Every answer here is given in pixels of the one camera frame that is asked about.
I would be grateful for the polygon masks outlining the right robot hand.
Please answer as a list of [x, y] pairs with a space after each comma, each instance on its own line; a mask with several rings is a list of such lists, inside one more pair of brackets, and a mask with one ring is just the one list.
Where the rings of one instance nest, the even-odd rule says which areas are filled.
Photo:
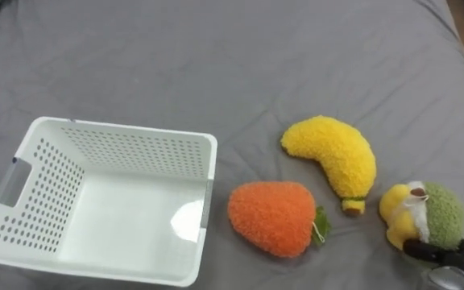
[[409, 239], [404, 242], [403, 251], [411, 258], [432, 264], [421, 274], [418, 289], [464, 290], [464, 239], [455, 250]]

